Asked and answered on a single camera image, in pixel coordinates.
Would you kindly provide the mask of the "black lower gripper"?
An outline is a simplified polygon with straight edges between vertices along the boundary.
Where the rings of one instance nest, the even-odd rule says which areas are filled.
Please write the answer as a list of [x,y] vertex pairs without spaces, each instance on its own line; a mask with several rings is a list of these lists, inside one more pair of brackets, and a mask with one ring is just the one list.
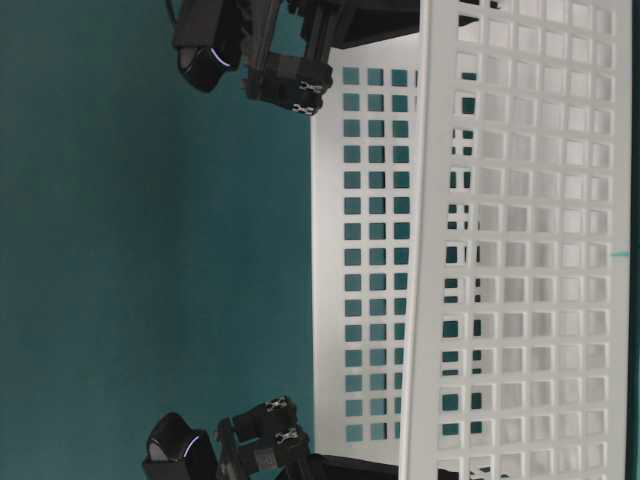
[[281,395],[219,421],[218,479],[249,479],[278,469],[280,479],[397,480],[398,467],[350,457],[311,454],[310,439],[298,425],[297,407]]

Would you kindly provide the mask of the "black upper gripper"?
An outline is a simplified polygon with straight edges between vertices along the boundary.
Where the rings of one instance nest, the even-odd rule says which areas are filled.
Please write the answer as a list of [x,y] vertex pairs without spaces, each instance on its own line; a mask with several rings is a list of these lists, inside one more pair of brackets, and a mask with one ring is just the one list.
[[[332,5],[337,7],[335,28]],[[239,3],[248,71],[244,89],[251,100],[306,116],[322,108],[322,97],[332,86],[331,46],[347,49],[419,31],[419,0],[289,1],[289,12],[303,18],[305,51],[302,56],[274,53],[280,7],[279,1]]]

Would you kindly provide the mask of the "black lower robot arm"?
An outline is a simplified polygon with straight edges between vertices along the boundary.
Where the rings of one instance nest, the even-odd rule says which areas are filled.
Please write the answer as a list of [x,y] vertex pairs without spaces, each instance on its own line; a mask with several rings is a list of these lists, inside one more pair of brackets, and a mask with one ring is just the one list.
[[398,477],[394,465],[313,453],[297,406],[286,395],[220,420],[213,437],[170,412],[151,431],[146,449],[148,479],[252,479],[265,471],[279,479]]

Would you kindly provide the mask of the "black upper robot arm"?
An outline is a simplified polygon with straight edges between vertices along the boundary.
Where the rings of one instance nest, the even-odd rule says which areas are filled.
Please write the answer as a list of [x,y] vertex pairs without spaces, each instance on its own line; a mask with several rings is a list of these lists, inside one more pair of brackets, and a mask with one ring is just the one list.
[[347,49],[413,34],[417,1],[288,1],[302,18],[301,56],[272,52],[279,1],[184,1],[166,4],[180,74],[195,89],[212,91],[221,77],[246,65],[248,98],[312,116],[332,86],[331,49]]

